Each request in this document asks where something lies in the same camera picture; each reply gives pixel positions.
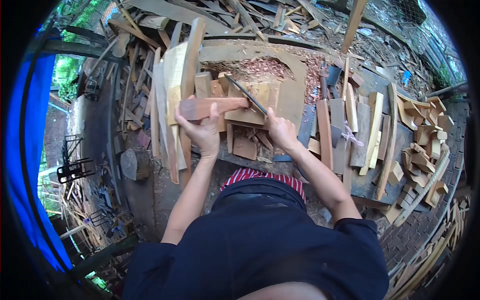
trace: brick floor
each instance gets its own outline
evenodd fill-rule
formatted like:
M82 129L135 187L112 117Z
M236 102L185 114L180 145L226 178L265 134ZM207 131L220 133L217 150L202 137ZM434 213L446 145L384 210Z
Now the brick floor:
M384 235L380 238L380 245L384 251L388 270L393 269L400 262L407 263L415 255L439 222L439 217L446 207L447 199L455 192L458 175L462 167L468 104L450 104L447 108L447 114L454 120L454 126L446 141L450 147L450 163L443 176L443 182L448 185L448 194L444 195L439 204L431 211L422 214L414 212L402 226L389 228L384 232Z

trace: person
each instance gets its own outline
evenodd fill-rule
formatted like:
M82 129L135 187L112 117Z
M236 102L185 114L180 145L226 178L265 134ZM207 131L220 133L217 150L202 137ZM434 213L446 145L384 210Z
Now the person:
M122 298L383 299L389 279L376 224L362 219L342 182L271 108L270 137L303 168L334 228L307 215L293 178L250 169L228 179L211 212L201 216L219 152L218 117L216 103L203 125L176 111L201 158L161 242L136 246Z

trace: pile of wood scraps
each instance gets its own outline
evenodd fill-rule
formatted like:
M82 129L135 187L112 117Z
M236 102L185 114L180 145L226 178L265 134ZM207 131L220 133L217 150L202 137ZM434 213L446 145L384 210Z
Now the pile of wood scraps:
M462 238L470 207L470 195L454 198L446 207L435 232L407 264L397 266L390 278L388 300L405 299L419 287L428 287L452 263L452 252Z

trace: wooden post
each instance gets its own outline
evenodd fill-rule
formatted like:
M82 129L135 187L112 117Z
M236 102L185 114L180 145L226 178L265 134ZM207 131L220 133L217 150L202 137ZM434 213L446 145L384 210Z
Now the wooden post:
M347 53L348 48L352 44L353 38L355 37L355 33L357 32L357 28L359 27L361 17L363 15L363 10L365 9L365 5L367 4L367 0L354 0L353 7L350 11L350 16L348 18L347 24L347 32L345 33L345 38L343 39L342 45L342 53Z

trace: hand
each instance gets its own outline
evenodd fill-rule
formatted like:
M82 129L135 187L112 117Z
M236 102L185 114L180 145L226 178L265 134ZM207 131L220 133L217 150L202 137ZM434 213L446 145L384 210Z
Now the hand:
M200 148L202 158L211 158L216 160L220 149L220 134L218 133L218 108L217 103L213 103L210 108L210 118L204 119L203 125L195 125L188 122L177 107L175 110L175 120L185 130L187 136Z
M277 118L272 108L267 109L268 134L287 154L298 145L297 130L290 120Z

